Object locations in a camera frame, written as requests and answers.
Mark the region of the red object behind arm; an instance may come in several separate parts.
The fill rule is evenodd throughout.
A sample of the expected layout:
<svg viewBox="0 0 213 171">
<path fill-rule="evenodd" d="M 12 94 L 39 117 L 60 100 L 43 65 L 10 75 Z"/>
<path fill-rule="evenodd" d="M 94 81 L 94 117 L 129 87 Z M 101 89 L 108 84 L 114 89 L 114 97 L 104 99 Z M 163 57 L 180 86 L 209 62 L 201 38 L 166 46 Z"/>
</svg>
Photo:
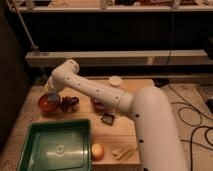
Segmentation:
<svg viewBox="0 0 213 171">
<path fill-rule="evenodd" d="M 106 111 L 107 107 L 100 103 L 98 100 L 91 98 L 91 104 L 95 111 Z"/>
</svg>

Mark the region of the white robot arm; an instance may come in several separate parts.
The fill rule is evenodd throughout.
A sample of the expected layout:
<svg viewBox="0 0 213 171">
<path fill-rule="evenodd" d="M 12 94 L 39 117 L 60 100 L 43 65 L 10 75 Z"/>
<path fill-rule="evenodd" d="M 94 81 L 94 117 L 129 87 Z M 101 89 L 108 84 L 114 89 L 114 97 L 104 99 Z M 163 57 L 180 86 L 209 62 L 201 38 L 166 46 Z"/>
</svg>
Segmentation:
<svg viewBox="0 0 213 171">
<path fill-rule="evenodd" d="M 175 116 L 165 93 L 144 86 L 134 94 L 78 76 L 79 65 L 66 60 L 45 85 L 50 92 L 73 88 L 103 105 L 131 116 L 135 123 L 141 171 L 188 171 Z"/>
</svg>

